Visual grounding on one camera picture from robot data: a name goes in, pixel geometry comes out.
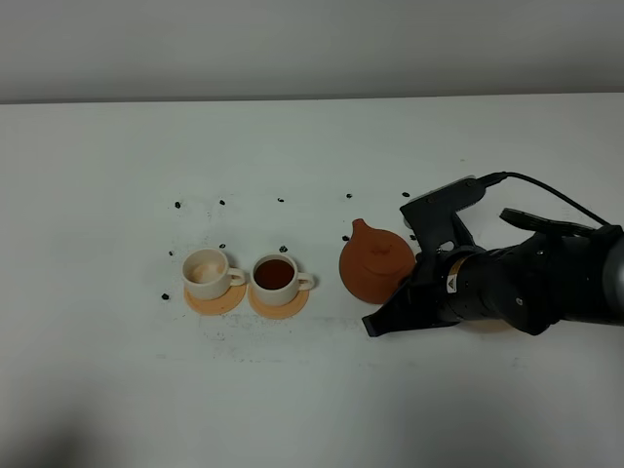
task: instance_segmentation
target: white cup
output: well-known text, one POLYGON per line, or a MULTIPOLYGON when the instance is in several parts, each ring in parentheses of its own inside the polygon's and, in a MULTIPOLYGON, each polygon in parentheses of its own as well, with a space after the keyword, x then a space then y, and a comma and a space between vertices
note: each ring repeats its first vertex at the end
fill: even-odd
POLYGON ((307 273, 300 273, 296 267, 296 263, 288 255, 283 253, 272 253, 265 255, 258 260, 253 266, 252 275, 252 288, 255 293, 255 297, 262 303, 272 306, 285 305, 291 302, 299 291, 311 290, 314 288, 314 277, 307 273), (255 280, 255 271, 262 263, 266 263, 269 260, 282 260, 288 263, 292 267, 292 279, 290 282, 278 290, 266 290, 261 287, 255 280))
POLYGON ((201 249, 189 255, 182 264, 184 285, 193 297, 216 299, 230 286, 245 284, 245 272, 230 268, 227 257, 217 249, 201 249))

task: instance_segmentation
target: coffee cup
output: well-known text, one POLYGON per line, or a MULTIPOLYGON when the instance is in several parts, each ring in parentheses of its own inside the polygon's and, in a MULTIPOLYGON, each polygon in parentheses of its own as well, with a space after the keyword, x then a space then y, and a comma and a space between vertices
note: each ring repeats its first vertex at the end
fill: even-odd
POLYGON ((253 266, 251 282, 260 302, 280 306, 291 302, 299 291, 314 288, 314 278, 299 272, 288 255, 272 253, 263 256, 253 266))
POLYGON ((227 256, 218 249, 201 249, 190 254, 182 264, 182 278, 195 298, 221 297, 231 286, 245 284, 245 272, 230 268, 227 256))

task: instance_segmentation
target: label sticker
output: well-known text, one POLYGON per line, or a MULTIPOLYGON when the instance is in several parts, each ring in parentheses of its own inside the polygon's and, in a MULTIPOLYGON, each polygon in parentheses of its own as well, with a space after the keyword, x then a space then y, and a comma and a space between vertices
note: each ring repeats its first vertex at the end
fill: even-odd
POLYGON ((466 261, 467 256, 460 258, 455 264, 450 268, 447 276, 447 293, 455 294, 457 293, 457 274, 459 273, 459 268, 466 261))

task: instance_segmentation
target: cup handle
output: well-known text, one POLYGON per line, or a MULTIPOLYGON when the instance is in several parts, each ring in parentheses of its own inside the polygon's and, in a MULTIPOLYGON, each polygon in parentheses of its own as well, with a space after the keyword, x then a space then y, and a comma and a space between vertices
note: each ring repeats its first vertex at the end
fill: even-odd
POLYGON ((230 278, 230 286, 242 286, 246 283, 245 272, 238 268, 230 268, 227 270, 230 278))
POLYGON ((300 291, 307 291, 314 288, 314 277, 309 273, 299 273, 296 275, 296 279, 299 282, 300 291))

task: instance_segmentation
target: orange saucer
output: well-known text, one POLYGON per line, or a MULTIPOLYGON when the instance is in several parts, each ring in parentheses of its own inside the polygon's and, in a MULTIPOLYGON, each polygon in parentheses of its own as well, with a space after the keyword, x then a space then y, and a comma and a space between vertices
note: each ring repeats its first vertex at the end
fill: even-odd
POLYGON ((272 306, 260 302, 257 297, 255 297, 254 288, 250 288, 248 298, 250 300, 250 306, 257 315, 261 315, 265 319, 280 320, 288 319, 299 312, 308 301, 309 295, 310 291, 299 291, 288 304, 272 306))
POLYGON ((193 297, 191 293, 184 288, 184 300, 186 301, 186 305, 200 315, 221 315, 232 310, 243 300, 246 289, 247 285, 232 286, 221 297, 211 300, 202 300, 193 297))

